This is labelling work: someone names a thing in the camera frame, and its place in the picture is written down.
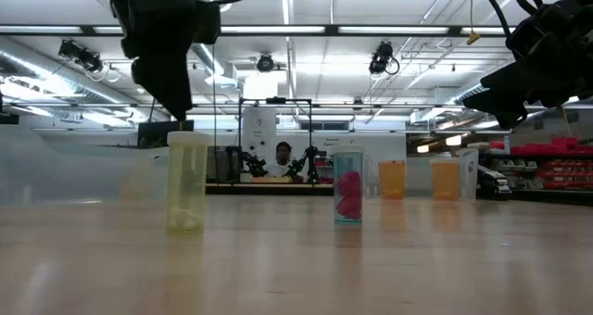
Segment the white grey machine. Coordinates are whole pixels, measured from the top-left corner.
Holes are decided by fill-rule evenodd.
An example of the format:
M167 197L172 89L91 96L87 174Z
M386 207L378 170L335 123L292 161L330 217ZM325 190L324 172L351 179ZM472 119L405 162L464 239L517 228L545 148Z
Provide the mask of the white grey machine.
M476 193L481 196L509 195L511 189L502 173L478 165Z

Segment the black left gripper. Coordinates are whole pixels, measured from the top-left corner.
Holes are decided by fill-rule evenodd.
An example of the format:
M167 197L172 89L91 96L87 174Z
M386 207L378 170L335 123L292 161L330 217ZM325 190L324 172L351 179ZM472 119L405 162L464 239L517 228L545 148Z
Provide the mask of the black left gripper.
M176 120L192 105L185 57L153 56L189 26L194 0L109 0L123 33L121 48L132 63L132 78Z

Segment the black monitor screen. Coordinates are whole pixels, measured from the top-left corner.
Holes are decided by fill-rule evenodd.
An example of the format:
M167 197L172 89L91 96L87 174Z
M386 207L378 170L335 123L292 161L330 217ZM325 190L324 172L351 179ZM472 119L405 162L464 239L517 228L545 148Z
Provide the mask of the black monitor screen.
M137 146L139 149L165 147L168 145L167 138L170 132L192 132L194 127L192 120L140 123Z

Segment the black beam with light strips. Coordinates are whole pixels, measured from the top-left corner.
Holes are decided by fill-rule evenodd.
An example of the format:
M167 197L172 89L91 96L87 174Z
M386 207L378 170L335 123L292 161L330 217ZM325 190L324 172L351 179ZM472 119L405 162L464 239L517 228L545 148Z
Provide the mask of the black beam with light strips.
M232 25L222 26L220 36L282 37L444 37L461 38L470 34L469 26L438 25ZM81 36L122 37L120 26L91 25L17 25L0 24L0 35L6 36Z

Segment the silver air duct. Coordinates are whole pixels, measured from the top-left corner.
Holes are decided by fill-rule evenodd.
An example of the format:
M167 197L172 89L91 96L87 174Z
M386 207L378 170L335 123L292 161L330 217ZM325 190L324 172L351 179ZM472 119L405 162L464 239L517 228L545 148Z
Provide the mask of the silver air duct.
M86 74L69 68L65 61L59 63L2 36L0 36L0 57L4 57L32 71L40 79L59 78L70 85L81 86L88 92L101 96L111 104L128 105L128 109L140 120L148 120L149 118L150 108L133 107L132 104L136 103L135 99L108 87L102 82L95 82Z

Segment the shelf with red bins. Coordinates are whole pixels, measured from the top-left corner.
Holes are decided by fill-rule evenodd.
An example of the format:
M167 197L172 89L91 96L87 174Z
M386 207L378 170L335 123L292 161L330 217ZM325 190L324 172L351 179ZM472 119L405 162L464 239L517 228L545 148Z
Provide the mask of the shelf with red bins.
M480 153L480 164L505 176L512 190L593 190L593 144L553 137L508 151L497 144Z

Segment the person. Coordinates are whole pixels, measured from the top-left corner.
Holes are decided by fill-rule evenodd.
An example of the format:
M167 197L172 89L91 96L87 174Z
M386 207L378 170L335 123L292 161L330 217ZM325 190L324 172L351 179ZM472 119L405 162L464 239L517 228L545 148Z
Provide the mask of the person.
M267 177L281 178L288 172L290 169L291 151L292 147L287 142L280 142L276 146L275 160L264 166L264 170L267 171Z

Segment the clear plastic bin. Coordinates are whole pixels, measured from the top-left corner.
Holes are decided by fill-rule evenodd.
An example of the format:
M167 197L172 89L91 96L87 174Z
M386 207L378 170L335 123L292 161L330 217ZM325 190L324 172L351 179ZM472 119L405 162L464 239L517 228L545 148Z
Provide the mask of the clear plastic bin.
M48 142L17 125L0 125L0 207L159 200L168 162L167 148Z
M458 157L447 155L407 157L406 162L406 191L408 197L432 197L431 160L457 159L461 164L461 198L458 200L474 201L476 199L478 152L474 149L462 149ZM365 159L363 194L368 197L380 197L379 164Z

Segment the large orange pill bottle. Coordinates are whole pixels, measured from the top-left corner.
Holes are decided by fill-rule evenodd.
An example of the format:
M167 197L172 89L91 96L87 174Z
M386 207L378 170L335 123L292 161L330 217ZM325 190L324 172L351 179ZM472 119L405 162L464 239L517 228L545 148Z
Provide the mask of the large orange pill bottle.
M457 159L431 160L433 199L461 198L461 164Z
M404 160L380 161L379 191L382 199L402 199L406 191L406 162Z

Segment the dark background table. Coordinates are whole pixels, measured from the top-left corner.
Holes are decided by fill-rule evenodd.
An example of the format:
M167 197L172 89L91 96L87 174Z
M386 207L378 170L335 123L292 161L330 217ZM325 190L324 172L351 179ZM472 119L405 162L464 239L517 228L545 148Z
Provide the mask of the dark background table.
M207 183L206 194L333 196L334 188L324 183Z

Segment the white poster board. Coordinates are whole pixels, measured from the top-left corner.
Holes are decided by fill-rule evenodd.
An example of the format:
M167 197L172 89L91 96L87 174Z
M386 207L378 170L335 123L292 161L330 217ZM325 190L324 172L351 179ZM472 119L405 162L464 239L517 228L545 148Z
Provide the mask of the white poster board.
M275 160L276 126L275 108L246 107L242 124L243 151L267 162Z

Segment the thin black stand frame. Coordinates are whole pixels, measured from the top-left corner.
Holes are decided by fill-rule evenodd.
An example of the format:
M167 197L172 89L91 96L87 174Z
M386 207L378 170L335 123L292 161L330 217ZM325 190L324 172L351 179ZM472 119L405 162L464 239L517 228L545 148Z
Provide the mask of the thin black stand frame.
M309 117L309 124L312 123L312 101L310 99L294 99L294 98L285 98L285 97L269 97L269 98L240 98L238 104L238 131L237 131L237 139L238 139L238 149L239 149L239 159L243 163L243 166L246 167L244 170L245 174L249 174L250 179L249 181L258 182L263 181L267 182L267 171L264 170L264 166L267 162L263 158L258 158L251 156L249 153L244 152L241 146L242 144L242 124L243 124L243 115L244 109L246 107L271 107L276 109L276 128L277 128L277 144L280 142L278 138L278 125L280 123L279 112L280 111L296 111L297 109L303 108L303 113ZM241 176L242 181L247 181L248 178L246 176Z

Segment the yellow-green pill bottle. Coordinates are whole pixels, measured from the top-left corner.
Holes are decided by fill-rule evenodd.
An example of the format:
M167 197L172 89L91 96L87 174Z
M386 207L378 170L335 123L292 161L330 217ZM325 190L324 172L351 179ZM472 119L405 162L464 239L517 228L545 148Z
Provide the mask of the yellow-green pill bottle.
M201 233L204 228L211 137L200 132L169 132L167 143L167 231Z

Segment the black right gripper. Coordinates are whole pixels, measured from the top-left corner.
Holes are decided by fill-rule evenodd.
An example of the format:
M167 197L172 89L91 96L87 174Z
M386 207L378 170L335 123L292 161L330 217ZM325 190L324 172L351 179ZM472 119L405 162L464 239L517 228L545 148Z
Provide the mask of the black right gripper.
M516 0L529 14L508 38L515 62L480 80L465 107L493 107L501 129L527 119L525 104L557 107L593 95L593 0Z

